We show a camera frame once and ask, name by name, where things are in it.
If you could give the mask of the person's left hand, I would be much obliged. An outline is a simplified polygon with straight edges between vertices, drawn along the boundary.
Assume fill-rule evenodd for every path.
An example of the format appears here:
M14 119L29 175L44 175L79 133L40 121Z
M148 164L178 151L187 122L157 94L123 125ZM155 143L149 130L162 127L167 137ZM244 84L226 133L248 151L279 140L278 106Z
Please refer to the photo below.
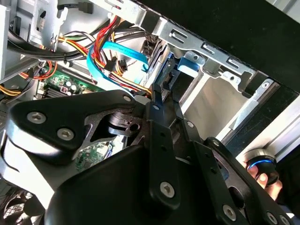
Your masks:
M267 174L262 173L258 176L258 168L256 165L251 167L250 169L247 169L247 172L256 180L256 182L268 193L268 195L274 201L278 198L278 195L283 187L283 184L280 180L277 180L272 185L267 186Z

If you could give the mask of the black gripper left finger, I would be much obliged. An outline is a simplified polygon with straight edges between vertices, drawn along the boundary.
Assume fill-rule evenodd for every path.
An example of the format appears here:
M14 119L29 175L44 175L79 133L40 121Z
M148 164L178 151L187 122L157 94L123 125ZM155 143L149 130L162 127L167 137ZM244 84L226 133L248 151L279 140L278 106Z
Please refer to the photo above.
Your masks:
M159 89L146 104L122 90L16 104L6 125L4 159L13 172L7 178L48 209L58 188L82 173L75 169L81 149L116 135L129 138L125 149L144 144L149 120L169 128Z

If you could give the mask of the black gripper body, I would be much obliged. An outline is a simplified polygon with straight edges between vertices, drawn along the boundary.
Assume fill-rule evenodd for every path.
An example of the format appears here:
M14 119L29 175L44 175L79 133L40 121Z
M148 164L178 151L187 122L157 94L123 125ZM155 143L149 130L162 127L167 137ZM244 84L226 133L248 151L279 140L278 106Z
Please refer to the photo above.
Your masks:
M70 178L51 199L47 225L176 225L181 204L171 130L148 121L146 142Z

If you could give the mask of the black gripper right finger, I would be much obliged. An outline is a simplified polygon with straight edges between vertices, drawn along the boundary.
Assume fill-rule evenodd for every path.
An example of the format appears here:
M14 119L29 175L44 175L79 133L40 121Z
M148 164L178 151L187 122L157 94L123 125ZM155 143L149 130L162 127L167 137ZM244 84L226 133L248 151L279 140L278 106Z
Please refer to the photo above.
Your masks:
M177 98L172 129L178 161L179 225L290 225L292 220L217 139L202 139Z

